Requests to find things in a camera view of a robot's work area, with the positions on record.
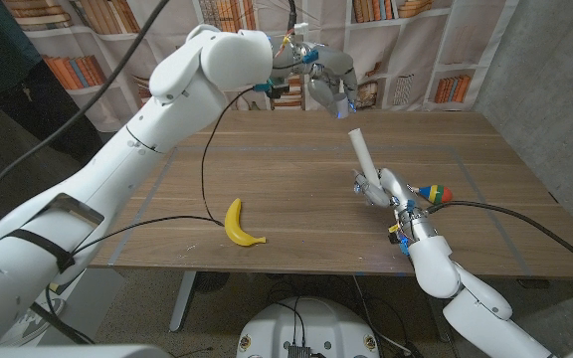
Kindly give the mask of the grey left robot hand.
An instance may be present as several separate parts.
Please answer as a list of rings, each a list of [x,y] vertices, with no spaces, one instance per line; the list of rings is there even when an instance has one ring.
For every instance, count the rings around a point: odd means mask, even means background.
[[[286,61],[275,69],[307,75],[309,95],[333,117],[346,118],[355,111],[358,83],[351,56],[314,43],[290,44],[286,52]]]

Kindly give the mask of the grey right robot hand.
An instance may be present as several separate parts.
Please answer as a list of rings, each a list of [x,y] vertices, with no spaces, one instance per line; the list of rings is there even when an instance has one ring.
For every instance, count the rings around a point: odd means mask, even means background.
[[[417,202],[416,194],[407,183],[387,168],[379,171],[380,184],[371,183],[366,176],[353,171],[355,191],[362,194],[370,205],[403,210],[410,201]]]

